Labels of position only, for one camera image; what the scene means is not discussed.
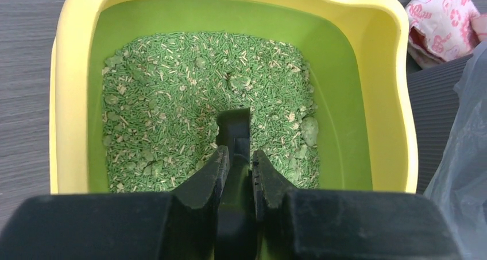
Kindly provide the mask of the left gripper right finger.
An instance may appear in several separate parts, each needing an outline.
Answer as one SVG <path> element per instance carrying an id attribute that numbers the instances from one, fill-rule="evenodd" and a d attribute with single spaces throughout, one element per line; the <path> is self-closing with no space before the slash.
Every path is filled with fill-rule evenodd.
<path id="1" fill-rule="evenodd" d="M 461 259 L 438 207 L 397 192 L 300 189 L 252 157 L 261 259 Z"/>

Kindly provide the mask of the yellow litter box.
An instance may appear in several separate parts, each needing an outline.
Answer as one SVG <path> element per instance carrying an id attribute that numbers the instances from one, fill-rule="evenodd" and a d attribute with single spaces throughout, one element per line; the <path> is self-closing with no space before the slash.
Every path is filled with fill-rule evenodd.
<path id="1" fill-rule="evenodd" d="M 51 53 L 52 193 L 108 190 L 104 59 L 138 36 L 201 30 L 280 40 L 303 52 L 318 105 L 322 188 L 416 191 L 408 18 L 398 0 L 65 0 Z"/>

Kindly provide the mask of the black litter scoop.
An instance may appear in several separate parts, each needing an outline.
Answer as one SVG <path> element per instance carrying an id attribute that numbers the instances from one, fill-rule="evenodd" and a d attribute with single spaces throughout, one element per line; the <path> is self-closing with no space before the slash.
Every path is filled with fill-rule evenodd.
<path id="1" fill-rule="evenodd" d="M 221 112 L 217 145 L 229 152 L 227 173 L 217 210 L 215 259 L 255 259 L 258 231 L 250 170 L 250 109 Z"/>

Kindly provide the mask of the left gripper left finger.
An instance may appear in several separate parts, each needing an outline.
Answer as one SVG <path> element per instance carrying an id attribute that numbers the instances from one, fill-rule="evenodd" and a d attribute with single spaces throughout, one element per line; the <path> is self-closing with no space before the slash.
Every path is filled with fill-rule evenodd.
<path id="1" fill-rule="evenodd" d="M 229 152 L 220 146 L 172 192 L 44 195 L 1 233 L 2 259 L 209 259 Z"/>

